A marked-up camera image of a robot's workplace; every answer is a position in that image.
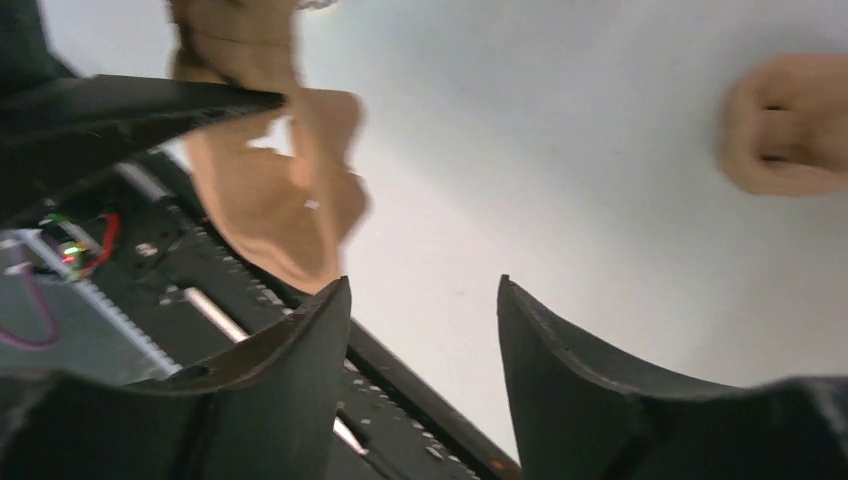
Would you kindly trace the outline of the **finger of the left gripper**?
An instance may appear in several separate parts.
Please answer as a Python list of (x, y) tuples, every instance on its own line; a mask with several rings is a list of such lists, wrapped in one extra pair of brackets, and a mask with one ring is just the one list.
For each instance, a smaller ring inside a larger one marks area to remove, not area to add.
[(197, 128), (282, 107), (279, 93), (118, 75), (1, 101), (1, 219)]

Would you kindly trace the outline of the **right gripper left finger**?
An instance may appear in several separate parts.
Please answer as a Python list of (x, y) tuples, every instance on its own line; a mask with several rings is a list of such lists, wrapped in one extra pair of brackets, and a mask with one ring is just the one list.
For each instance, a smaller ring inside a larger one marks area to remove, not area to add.
[(340, 278), (282, 322), (163, 381), (1, 376), (5, 479), (321, 479), (351, 291)]

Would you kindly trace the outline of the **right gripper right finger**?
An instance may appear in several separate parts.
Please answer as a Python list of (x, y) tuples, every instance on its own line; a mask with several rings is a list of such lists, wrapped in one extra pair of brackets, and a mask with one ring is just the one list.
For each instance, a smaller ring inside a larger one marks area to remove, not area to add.
[(843, 479), (847, 381), (731, 387), (639, 359), (508, 276), (499, 340), (528, 479)]

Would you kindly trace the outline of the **brown pulp cup carrier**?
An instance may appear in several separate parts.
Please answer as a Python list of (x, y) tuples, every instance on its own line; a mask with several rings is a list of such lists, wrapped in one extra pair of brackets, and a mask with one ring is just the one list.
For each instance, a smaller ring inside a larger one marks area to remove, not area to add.
[(725, 97), (719, 164), (755, 195), (846, 190), (846, 55), (777, 56), (736, 83)]

